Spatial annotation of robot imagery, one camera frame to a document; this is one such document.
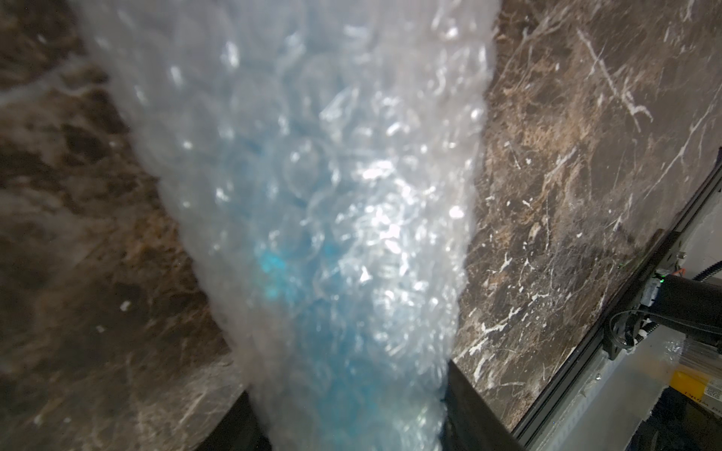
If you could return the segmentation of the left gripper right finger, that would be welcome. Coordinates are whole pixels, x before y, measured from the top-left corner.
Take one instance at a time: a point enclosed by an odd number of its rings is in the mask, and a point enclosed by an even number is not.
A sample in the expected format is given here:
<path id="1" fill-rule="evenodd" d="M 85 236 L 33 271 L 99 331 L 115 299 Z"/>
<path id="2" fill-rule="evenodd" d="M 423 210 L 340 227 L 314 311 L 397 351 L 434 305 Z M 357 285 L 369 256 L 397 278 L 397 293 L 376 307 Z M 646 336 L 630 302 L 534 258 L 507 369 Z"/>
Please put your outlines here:
<path id="1" fill-rule="evenodd" d="M 453 361 L 444 398 L 443 451 L 524 451 Z"/>

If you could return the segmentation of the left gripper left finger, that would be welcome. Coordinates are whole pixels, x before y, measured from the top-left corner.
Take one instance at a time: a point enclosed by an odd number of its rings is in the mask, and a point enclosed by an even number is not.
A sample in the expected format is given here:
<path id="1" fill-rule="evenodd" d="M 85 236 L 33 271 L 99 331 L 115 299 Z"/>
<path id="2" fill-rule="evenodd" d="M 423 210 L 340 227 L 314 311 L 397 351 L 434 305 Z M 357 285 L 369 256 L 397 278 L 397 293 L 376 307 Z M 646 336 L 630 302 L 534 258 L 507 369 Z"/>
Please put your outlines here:
<path id="1" fill-rule="evenodd" d="M 211 434 L 195 451 L 270 451 L 248 392 L 241 394 Z"/>

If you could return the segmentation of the blue liquid glass bottle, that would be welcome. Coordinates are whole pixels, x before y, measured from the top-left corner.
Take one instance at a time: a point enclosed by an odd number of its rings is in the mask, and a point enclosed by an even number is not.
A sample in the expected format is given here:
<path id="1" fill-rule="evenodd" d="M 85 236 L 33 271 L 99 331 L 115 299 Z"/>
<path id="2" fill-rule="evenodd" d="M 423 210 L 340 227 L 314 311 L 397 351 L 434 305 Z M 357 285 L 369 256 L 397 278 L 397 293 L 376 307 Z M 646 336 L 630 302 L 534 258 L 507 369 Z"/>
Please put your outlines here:
<path id="1" fill-rule="evenodd" d="M 280 349 L 252 396 L 276 450 L 437 450 L 464 285 L 451 171 L 427 147 L 285 146 L 254 212 Z"/>

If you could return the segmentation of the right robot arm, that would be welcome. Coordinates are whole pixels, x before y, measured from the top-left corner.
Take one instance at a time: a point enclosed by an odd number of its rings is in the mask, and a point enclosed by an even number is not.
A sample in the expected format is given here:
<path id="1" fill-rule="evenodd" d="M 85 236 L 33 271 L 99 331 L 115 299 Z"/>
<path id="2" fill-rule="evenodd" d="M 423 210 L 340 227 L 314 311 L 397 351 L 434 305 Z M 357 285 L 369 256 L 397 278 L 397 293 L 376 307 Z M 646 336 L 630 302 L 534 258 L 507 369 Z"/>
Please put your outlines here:
<path id="1" fill-rule="evenodd" d="M 691 279 L 655 274 L 639 301 L 605 320 L 603 348 L 610 360 L 631 351 L 652 332 L 665 326 L 721 350 L 721 287 L 709 280 L 721 273 L 717 262 Z"/>

